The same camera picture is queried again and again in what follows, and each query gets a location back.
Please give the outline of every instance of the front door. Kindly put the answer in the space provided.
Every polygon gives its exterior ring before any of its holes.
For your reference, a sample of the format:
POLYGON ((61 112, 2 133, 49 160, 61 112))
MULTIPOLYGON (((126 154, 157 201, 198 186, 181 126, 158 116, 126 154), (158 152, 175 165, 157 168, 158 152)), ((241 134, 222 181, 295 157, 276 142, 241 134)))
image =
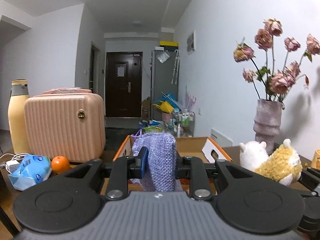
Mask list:
POLYGON ((107 53, 106 117, 141 117, 142 52, 107 53))

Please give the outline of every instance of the ribbed suitcase shell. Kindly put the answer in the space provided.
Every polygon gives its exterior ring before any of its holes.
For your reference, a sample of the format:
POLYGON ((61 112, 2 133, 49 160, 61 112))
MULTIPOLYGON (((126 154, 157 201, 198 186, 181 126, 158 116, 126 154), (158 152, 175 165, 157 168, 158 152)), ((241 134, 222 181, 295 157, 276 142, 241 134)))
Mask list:
POLYGON ((106 143, 103 104, 101 96, 91 93, 29 98, 24 111, 32 153, 81 163, 99 158, 106 143), (84 119, 78 117, 80 110, 84 119))

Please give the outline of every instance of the pink rose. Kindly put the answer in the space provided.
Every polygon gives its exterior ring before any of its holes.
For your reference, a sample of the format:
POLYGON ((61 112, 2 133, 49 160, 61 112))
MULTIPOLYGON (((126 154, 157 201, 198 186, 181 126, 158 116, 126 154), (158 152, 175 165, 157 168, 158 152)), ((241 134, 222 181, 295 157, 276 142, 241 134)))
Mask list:
POLYGON ((257 35, 254 37, 254 42, 258 44, 259 49, 267 51, 272 47, 272 37, 265 29, 259 29, 257 35))
POLYGON ((319 41, 310 33, 307 37, 307 51, 309 54, 312 54, 312 55, 320 54, 319 41))
POLYGON ((243 69, 242 76, 244 77, 245 81, 248 83, 253 82, 253 77, 257 76, 257 74, 252 69, 243 69))
POLYGON ((264 28, 274 36, 280 36, 282 34, 281 22, 276 19, 268 19, 264 22, 264 28))
POLYGON ((295 79, 290 75, 285 75, 279 71, 270 78, 269 86, 270 90, 276 94, 284 95, 288 89, 295 84, 295 79))
POLYGON ((236 50, 233 52, 233 58, 235 62, 248 61, 254 57, 254 51, 248 45, 238 44, 236 50))
POLYGON ((300 72, 299 64, 296 61, 291 62, 290 65, 284 69, 284 74, 290 75, 293 79, 296 79, 300 72))
POLYGON ((300 44, 292 37, 284 39, 284 46, 288 52, 296 51, 300 48, 300 44))

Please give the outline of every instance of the white wall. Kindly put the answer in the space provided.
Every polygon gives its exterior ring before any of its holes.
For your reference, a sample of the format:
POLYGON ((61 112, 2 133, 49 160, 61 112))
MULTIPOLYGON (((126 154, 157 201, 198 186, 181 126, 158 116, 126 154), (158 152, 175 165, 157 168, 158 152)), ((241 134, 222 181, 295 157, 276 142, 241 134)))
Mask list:
POLYGON ((0 55, 0 129, 8 129, 11 81, 28 79, 34 96, 53 88, 74 87, 76 52, 84 5, 35 17, 32 29, 2 48, 0 55))
POLYGON ((155 46, 159 44, 157 39, 154 40, 122 40, 122 39, 106 39, 106 52, 142 52, 142 100, 150 96, 151 89, 151 52, 155 46))
POLYGON ((4 0, 0 0, 0 18, 2 15, 28 27, 32 27, 34 21, 34 17, 4 0))
POLYGON ((105 40, 104 33, 101 27, 92 16, 89 9, 84 6, 80 31, 79 40, 77 48, 77 58, 76 58, 76 77, 75 85, 76 87, 82 87, 85 89, 89 88, 89 73, 90 73, 90 54, 91 54, 91 44, 100 50, 99 59, 99 71, 94 73, 95 77, 100 78, 99 82, 99 94, 103 97, 104 95, 104 61, 105 61, 105 40))
MULTIPOLYGON (((256 63, 265 62, 263 50, 254 43, 254 35, 263 28, 263 19, 275 17, 283 24, 283 35, 275 39, 276 66, 282 68, 286 50, 283 40, 295 37, 302 48, 289 55, 288 62, 299 60, 308 33, 320 40, 320 0, 192 0, 175 30, 181 49, 179 98, 184 100, 185 87, 197 97, 196 136, 208 136, 212 127, 231 138, 234 145, 254 140, 253 119, 257 95, 242 78, 243 68, 251 62, 236 63, 233 50, 236 40, 255 50, 256 63), (188 35, 196 31, 197 51, 188 55, 188 35)), ((281 142, 290 138, 299 154, 312 158, 320 148, 320 55, 311 64, 304 59, 303 73, 310 79, 309 91, 299 80, 290 92, 283 111, 281 142)))

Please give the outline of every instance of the refrigerator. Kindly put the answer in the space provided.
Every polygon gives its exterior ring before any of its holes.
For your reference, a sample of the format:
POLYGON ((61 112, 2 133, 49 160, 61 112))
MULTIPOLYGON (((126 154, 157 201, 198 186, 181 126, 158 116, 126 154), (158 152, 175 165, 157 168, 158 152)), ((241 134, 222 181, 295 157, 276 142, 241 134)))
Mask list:
MULTIPOLYGON (((174 69, 174 61, 176 53, 173 51, 167 52, 170 57, 161 63, 158 60, 158 55, 163 53, 160 50, 152 52, 152 67, 151 67, 151 102, 161 98, 163 93, 173 94, 178 99, 178 81, 175 84, 176 78, 174 77, 173 84, 171 84, 172 73, 174 69)), ((151 106, 151 119, 161 121, 162 115, 153 105, 151 106)))

